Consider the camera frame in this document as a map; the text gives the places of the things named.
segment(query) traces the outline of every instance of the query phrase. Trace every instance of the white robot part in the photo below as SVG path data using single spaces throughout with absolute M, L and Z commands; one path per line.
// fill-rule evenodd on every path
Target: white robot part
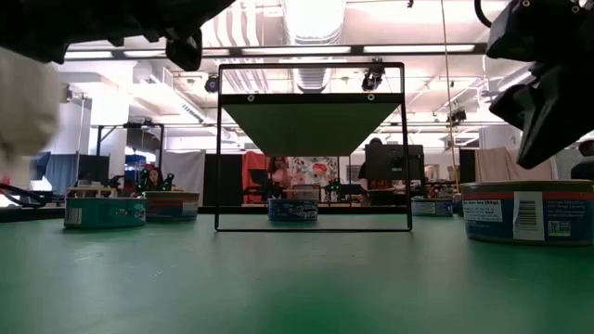
M 51 64 L 0 47 L 0 176 L 58 132 L 60 82 Z

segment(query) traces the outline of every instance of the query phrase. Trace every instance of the ceiling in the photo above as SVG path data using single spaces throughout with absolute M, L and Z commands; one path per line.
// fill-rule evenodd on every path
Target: ceiling
M 291 29 L 285 29 L 283 5 L 292 8 L 295 4 L 304 6 L 301 16 L 293 18 Z M 343 0 L 238 0 L 232 7 L 221 13 L 202 27 L 205 47 L 232 46 L 279 46 L 294 45 L 296 40 L 291 33 L 333 31 L 337 21 L 341 22 L 339 32 L 333 43 L 337 45 L 425 45 L 436 44 L 476 44 L 484 43 L 488 38 L 488 30 L 476 18 L 472 0 L 415 0 L 412 8 L 407 8 L 407 1 L 389 0 L 346 0 L 345 7 L 340 9 Z M 507 1 L 483 1 L 486 16 L 494 19 L 505 7 Z M 445 32 L 442 14 L 445 15 Z M 143 37 L 129 38 L 125 41 L 125 49 L 163 48 L 165 42 L 150 44 Z M 87 48 L 111 47 L 107 42 L 73 45 L 72 50 Z M 370 62 L 369 57 L 332 57 L 333 62 Z M 403 62 L 405 68 L 405 88 L 407 113 L 411 122 L 444 122 L 449 112 L 448 101 L 456 100 L 453 107 L 463 106 L 474 122 L 493 121 L 493 117 L 479 107 L 479 96 L 484 90 L 496 90 L 497 82 L 513 73 L 521 71 L 524 63 L 490 59 L 482 55 L 449 55 L 446 56 L 388 56 L 383 62 Z M 202 61 L 200 71 L 182 72 L 166 59 L 141 60 L 150 63 L 153 69 L 166 70 L 173 80 L 168 88 L 170 93 L 181 96 L 200 112 L 214 119 L 217 94 L 209 94 L 204 84 L 210 73 L 217 73 L 222 63 L 284 63 L 294 61 L 291 58 L 207 58 Z M 361 81 L 366 69 L 337 69 L 329 71 L 325 93 L 359 93 Z M 236 80 L 226 75 L 222 79 L 223 93 L 292 93 L 298 92 L 297 74 L 289 70 L 234 71 Z M 165 75 L 156 75 L 157 81 L 167 82 Z M 184 112 L 178 107 L 179 101 L 172 102 L 174 97 L 163 93 L 162 89 L 152 84 L 137 83 L 134 85 L 135 102 L 131 107 L 133 116 L 156 117 L 160 122 L 196 122 L 194 118 L 183 117 Z M 400 73 L 387 71 L 378 92 L 401 92 Z M 397 110 L 386 121 L 397 122 Z M 224 122 L 233 122 L 226 115 Z M 377 132 L 399 132 L 387 124 L 378 128 Z M 478 128 L 459 127 L 457 131 L 474 133 Z M 237 126 L 227 130 L 242 132 Z M 432 129 L 432 133 L 448 131 L 444 126 Z M 204 137 L 213 135 L 204 129 L 183 129 L 168 132 L 179 137 Z

